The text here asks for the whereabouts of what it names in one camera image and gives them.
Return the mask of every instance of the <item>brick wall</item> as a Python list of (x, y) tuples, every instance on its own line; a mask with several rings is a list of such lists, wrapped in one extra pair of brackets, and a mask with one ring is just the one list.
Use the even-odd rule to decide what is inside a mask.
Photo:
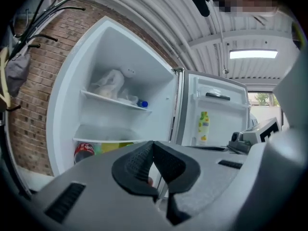
[[(58, 42), (38, 38), (40, 49), (31, 49), (31, 66), (27, 82), (21, 87), (13, 105), (21, 109), (10, 113), (9, 126), (13, 154), (21, 167), (53, 175), (46, 146), (46, 114), (53, 83), (63, 61), (81, 36), (105, 15), (118, 21), (146, 41), (172, 67), (176, 63), (144, 30), (103, 5), (90, 0), (73, 0), (67, 5), (85, 7), (86, 11), (66, 10), (42, 31)], [(21, 31), (23, 23), (18, 23)]]

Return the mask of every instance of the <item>ceiling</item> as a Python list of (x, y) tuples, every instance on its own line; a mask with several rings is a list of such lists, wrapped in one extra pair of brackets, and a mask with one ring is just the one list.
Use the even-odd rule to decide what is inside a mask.
[[(262, 25), (253, 17), (220, 12), (212, 4), (208, 4), (210, 16), (203, 17), (192, 0), (117, 1), (141, 18), (179, 65), (189, 70), (271, 89), (299, 54), (292, 42), (292, 19), (282, 13), (267, 17)], [(273, 49), (278, 54), (275, 59), (229, 59), (229, 51), (238, 49)]]

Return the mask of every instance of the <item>black vent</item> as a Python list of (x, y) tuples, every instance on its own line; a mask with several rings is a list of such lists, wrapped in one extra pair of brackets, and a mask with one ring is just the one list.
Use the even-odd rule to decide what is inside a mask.
[(62, 223), (85, 187), (85, 185), (79, 183), (71, 183), (57, 200), (45, 211), (45, 214), (55, 221)]
[(227, 167), (236, 168), (236, 169), (240, 169), (243, 166), (243, 164), (235, 163), (235, 162), (231, 162), (227, 160), (221, 160), (218, 164), (227, 166)]

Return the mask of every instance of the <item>fluorescent light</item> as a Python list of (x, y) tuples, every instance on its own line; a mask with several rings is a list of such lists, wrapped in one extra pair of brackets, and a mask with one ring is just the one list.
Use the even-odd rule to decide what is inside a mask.
[(276, 58), (276, 50), (238, 50), (230, 51), (230, 59), (236, 58)]

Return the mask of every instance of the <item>gray bag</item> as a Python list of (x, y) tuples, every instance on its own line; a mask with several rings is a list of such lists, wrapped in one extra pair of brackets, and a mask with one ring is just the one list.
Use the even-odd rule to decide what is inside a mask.
[(19, 89), (28, 78), (30, 55), (19, 55), (11, 59), (5, 67), (5, 78), (8, 92), (12, 97), (18, 95)]

